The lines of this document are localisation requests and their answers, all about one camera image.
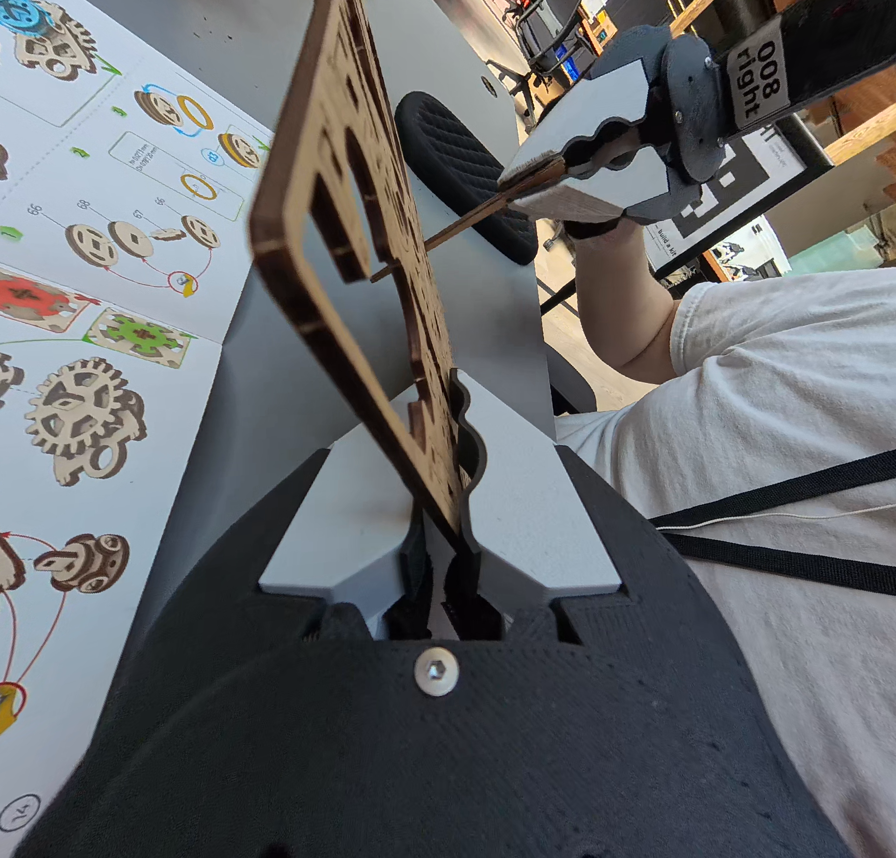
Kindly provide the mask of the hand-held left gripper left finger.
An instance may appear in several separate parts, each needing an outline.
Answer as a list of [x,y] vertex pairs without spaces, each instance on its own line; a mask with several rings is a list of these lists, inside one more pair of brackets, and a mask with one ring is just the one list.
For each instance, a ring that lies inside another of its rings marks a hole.
[[351,604],[373,636],[429,591],[423,513],[364,425],[337,439],[259,579],[270,595]]

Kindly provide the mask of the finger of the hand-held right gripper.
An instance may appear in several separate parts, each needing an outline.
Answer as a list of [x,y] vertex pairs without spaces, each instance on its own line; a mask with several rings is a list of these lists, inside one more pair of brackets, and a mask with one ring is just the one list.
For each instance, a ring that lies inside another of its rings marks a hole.
[[670,42],[668,26],[642,25],[616,34],[604,54],[542,114],[499,182],[522,181],[560,159],[566,171],[588,167],[604,145],[644,122]]
[[668,208],[671,174],[656,150],[641,149],[626,167],[604,167],[584,179],[566,176],[512,200],[510,209],[530,218],[604,224],[628,217],[650,225],[675,214]]

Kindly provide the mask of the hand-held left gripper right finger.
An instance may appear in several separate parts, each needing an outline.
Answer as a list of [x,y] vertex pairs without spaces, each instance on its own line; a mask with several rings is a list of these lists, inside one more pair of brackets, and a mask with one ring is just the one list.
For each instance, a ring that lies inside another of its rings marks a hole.
[[448,569],[455,631],[502,635],[522,611],[615,594],[621,578],[554,440],[466,372],[450,385],[469,476]]

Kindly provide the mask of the thin wooden stick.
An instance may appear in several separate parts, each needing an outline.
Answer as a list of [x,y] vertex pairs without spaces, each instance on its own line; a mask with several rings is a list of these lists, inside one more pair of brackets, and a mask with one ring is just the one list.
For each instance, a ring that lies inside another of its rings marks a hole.
[[422,255],[444,244],[449,239],[466,231],[480,221],[509,207],[510,203],[522,194],[548,187],[560,181],[568,173],[567,163],[563,157],[556,157],[545,161],[530,173],[516,179],[509,187],[498,191],[487,201],[477,205],[462,215],[454,222],[446,225],[441,231],[424,239],[417,235],[414,244],[415,250]]

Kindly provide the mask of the wooden parts sheet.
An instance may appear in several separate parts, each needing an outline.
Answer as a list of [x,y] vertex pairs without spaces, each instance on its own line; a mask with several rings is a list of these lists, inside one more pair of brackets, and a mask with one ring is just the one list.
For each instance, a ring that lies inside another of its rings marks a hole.
[[[310,217],[342,281],[396,286],[418,399],[409,425],[303,249]],[[297,334],[448,543],[462,549],[454,358],[362,0],[315,0],[249,220],[252,258]]]

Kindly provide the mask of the person's right forearm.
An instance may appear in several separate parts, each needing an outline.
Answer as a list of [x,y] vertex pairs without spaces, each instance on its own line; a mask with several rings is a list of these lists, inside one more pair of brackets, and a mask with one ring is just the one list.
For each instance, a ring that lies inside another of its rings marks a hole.
[[651,273],[643,228],[623,218],[605,234],[576,241],[575,255],[578,315],[595,355],[635,382],[674,379],[678,301]]

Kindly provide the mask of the black office chair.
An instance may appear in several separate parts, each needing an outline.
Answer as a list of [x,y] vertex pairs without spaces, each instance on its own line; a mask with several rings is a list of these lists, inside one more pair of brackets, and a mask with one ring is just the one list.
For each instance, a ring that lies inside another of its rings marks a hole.
[[588,51],[589,41],[579,33],[582,0],[510,0],[502,22],[511,21],[512,35],[524,58],[523,71],[513,70],[493,59],[487,67],[512,98],[521,98],[521,118],[529,133],[536,124],[536,88],[557,84],[571,87],[574,78],[566,69],[579,51]]

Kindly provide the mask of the framed marker sign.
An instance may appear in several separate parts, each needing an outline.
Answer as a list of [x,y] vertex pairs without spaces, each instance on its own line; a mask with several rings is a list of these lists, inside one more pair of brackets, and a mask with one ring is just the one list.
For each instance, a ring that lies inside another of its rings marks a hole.
[[735,230],[835,168],[796,114],[733,139],[721,169],[677,215],[644,229],[656,279],[696,261]]

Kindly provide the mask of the person's white shirt torso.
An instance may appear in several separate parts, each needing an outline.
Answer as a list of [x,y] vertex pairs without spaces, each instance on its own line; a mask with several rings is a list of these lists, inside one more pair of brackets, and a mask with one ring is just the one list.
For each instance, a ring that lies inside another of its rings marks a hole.
[[[695,286],[676,377],[558,439],[645,517],[894,449],[894,312],[893,269]],[[812,795],[857,856],[894,856],[894,596],[689,563]]]

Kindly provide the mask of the model instruction booklet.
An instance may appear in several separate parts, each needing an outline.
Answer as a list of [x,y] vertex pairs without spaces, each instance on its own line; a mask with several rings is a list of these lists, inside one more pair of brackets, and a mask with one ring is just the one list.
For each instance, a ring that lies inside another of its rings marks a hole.
[[93,736],[272,132],[88,0],[2,0],[2,856]]

